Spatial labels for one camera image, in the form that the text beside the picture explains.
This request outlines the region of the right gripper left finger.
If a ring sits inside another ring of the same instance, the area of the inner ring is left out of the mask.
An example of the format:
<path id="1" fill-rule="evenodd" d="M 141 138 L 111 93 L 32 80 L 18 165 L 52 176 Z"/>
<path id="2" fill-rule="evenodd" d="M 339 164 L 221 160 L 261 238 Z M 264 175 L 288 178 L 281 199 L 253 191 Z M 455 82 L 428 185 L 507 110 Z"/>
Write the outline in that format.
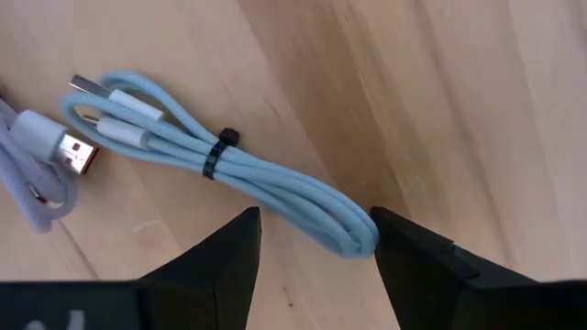
<path id="1" fill-rule="evenodd" d="M 260 263 L 260 209 L 250 207 L 141 278 L 141 330 L 245 330 Z"/>

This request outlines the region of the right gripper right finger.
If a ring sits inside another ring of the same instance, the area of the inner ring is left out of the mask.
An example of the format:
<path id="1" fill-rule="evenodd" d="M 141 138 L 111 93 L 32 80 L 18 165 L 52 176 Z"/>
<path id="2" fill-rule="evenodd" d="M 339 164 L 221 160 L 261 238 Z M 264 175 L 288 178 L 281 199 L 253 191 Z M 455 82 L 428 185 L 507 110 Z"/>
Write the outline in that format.
<path id="1" fill-rule="evenodd" d="M 373 207 L 375 260 L 401 330 L 504 329 L 537 282 L 386 208 Z"/>

